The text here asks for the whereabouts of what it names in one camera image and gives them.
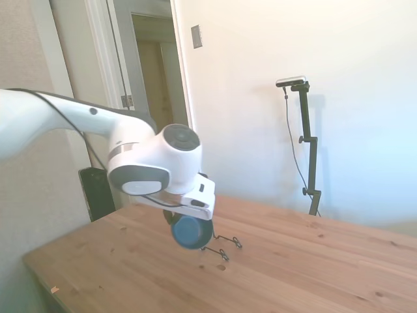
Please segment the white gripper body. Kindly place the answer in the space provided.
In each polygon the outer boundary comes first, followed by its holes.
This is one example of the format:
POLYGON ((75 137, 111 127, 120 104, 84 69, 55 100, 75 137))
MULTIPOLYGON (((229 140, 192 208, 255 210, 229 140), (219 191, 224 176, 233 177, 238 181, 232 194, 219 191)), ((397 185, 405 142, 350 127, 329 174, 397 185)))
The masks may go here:
POLYGON ((216 201, 214 181, 200 175, 170 175, 168 186, 157 192, 141 187, 134 195, 138 203, 202 220, 212 219, 216 201))

